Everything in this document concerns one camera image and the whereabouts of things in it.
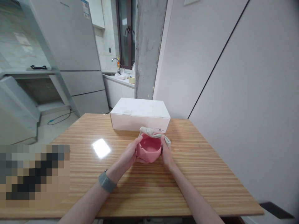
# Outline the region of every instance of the refrigerator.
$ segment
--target refrigerator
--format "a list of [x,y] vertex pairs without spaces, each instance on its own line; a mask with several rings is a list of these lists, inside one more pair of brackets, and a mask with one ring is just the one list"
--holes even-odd
[[85,0],[23,0],[22,9],[71,107],[109,112],[89,4]]

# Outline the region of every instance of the cloth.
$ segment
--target cloth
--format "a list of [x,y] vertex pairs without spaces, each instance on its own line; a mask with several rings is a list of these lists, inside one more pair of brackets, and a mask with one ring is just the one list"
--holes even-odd
[[[139,130],[140,130],[140,133],[139,133],[138,137],[140,137],[142,133],[144,133],[144,134],[146,134],[146,135],[148,135],[148,136],[150,136],[152,138],[159,138],[159,139],[161,139],[161,137],[162,137],[162,134],[155,134],[154,135],[154,133],[157,132],[157,131],[155,131],[155,130],[153,130],[151,128],[141,127]],[[171,144],[171,141],[165,135],[164,135],[164,139],[165,139],[165,142],[166,142],[167,146],[169,147],[170,144]]]

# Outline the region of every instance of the pink cup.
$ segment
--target pink cup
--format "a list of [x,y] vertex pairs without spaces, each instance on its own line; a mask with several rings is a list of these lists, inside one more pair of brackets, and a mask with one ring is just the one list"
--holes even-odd
[[161,155],[162,143],[159,138],[152,138],[146,134],[137,145],[137,156],[149,163],[155,162]]

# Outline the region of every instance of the sink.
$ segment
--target sink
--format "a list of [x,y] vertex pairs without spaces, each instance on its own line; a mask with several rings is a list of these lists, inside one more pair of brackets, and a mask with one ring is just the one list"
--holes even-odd
[[102,74],[104,74],[104,75],[108,75],[108,76],[114,76],[115,73],[108,73],[108,72],[106,73],[106,72],[102,72]]

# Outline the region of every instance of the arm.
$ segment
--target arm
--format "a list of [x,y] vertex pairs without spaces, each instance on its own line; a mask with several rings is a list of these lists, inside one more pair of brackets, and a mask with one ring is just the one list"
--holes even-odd
[[215,210],[209,205],[204,197],[196,190],[196,188],[190,183],[190,181],[183,175],[178,166],[175,164],[171,149],[168,148],[164,136],[162,136],[162,160],[167,166],[173,178],[175,179],[178,187],[183,194],[190,211],[197,224],[208,224],[208,223],[221,223],[224,224],[222,219],[217,215]]
[[[147,163],[140,158],[136,158],[135,149],[141,140],[142,136],[130,143],[119,159],[106,171],[106,176],[112,182],[117,184],[134,162]],[[97,181],[62,217],[59,223],[92,223],[108,196],[109,193]]]

